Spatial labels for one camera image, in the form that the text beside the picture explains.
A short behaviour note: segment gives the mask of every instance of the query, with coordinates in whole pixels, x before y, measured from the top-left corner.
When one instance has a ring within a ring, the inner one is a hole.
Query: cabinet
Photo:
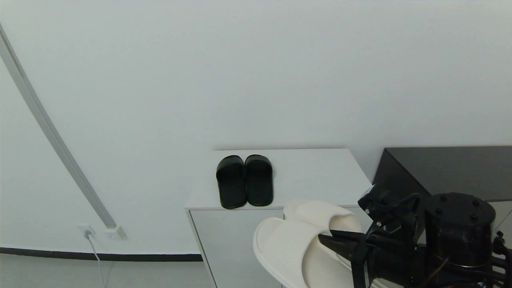
[[[274,170],[274,201],[266,207],[246,204],[234,210],[221,207],[215,171],[222,158],[251,154],[269,158]],[[204,264],[216,288],[281,288],[260,265],[252,248],[258,224],[283,218],[285,203],[295,198],[318,199],[347,208],[364,229],[371,219],[357,201],[371,186],[348,149],[213,151],[198,170],[185,212]]]

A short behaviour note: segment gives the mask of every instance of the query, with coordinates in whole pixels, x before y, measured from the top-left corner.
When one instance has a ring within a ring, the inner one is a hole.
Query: slide sandal
[[[322,248],[329,230],[300,220],[269,218],[256,228],[258,261],[286,288],[353,288],[352,272]]]
[[[361,232],[361,222],[345,208],[320,200],[294,199],[283,209],[286,219],[300,219],[330,230]]]
[[[227,156],[217,166],[217,184],[222,207],[235,209],[247,203],[244,162],[237,155]]]
[[[267,157],[254,154],[245,159],[247,201],[252,206],[267,206],[274,200],[272,164]]]

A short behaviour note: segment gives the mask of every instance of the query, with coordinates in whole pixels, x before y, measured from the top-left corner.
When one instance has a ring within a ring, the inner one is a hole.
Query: power outlet
[[[94,230],[92,229],[92,227],[90,225],[88,225],[88,224],[77,224],[76,226],[78,227],[78,229],[82,233],[82,237],[83,237],[83,234],[86,232],[86,230],[91,231],[91,235],[95,235],[96,234],[96,233],[94,233]]]
[[[123,228],[119,225],[114,229],[105,230],[105,235],[110,240],[126,240],[128,238]]]

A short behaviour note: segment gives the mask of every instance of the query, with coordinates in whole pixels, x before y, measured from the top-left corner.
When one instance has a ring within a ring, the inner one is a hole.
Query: black slipper
[[[222,207],[235,209],[247,203],[244,162],[238,155],[227,156],[217,166],[217,184]]]
[[[251,155],[245,159],[245,189],[251,205],[267,206],[272,203],[272,164],[267,157]]]

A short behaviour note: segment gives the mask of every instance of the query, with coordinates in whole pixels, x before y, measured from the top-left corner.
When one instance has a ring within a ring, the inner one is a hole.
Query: black baseboard
[[[93,253],[43,251],[18,248],[0,247],[0,254],[20,256],[96,260]],[[201,254],[98,254],[101,261],[130,261],[130,262],[201,262]]]

